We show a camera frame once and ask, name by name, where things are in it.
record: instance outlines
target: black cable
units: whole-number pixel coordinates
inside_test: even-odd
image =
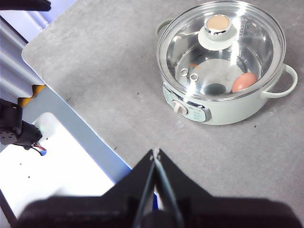
[[[29,147],[29,148],[34,149],[35,151],[37,151],[37,152],[40,154],[40,156],[43,156],[39,150],[37,150],[36,148],[34,148],[34,147],[32,147],[32,146],[21,145],[21,144],[15,144],[15,143],[12,143],[12,144],[15,145],[15,146],[23,146],[23,147],[26,146],[26,147]]]

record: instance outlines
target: pot handle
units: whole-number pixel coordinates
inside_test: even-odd
[[[166,25],[170,24],[173,19],[166,19],[164,20],[156,29],[156,36],[159,38],[160,37],[160,30],[165,27]]]
[[[281,93],[271,93],[271,92],[268,92],[268,90],[270,90],[272,88],[272,85],[271,85],[265,91],[262,92],[262,94],[261,94],[262,97],[265,97],[265,98],[279,98],[279,97],[283,97],[283,96],[286,96],[286,95],[290,94],[295,89],[295,86],[298,82],[298,74],[296,73],[296,71],[292,67],[290,67],[287,64],[284,64],[284,69],[283,70],[286,73],[290,74],[291,77],[293,78],[293,83],[290,86],[290,88],[287,89],[284,92],[281,92]]]

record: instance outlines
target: yellow strip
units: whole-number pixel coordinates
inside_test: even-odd
[[[38,93],[41,92],[41,90],[44,89],[44,87],[46,87],[45,85],[33,85],[32,86],[32,89],[33,89],[33,96],[30,97],[30,98],[25,98],[25,97],[19,97],[18,98],[18,104],[21,106],[21,107],[24,107],[28,104],[28,102],[35,98],[37,96]]]

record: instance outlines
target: electric cooking pot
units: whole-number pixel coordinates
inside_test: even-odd
[[[163,94],[174,112],[190,120],[235,123],[296,86],[296,72],[283,63],[280,25],[251,4],[208,2],[164,21],[157,33]],[[271,92],[283,72],[292,76],[292,85]]]

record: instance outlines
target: metal rivet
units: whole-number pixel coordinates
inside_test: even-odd
[[[198,79],[199,79],[198,74],[194,73],[194,74],[190,75],[190,80],[191,81],[196,82]]]
[[[183,68],[180,72],[181,72],[182,77],[185,77],[185,76],[188,75],[188,69],[187,68]]]

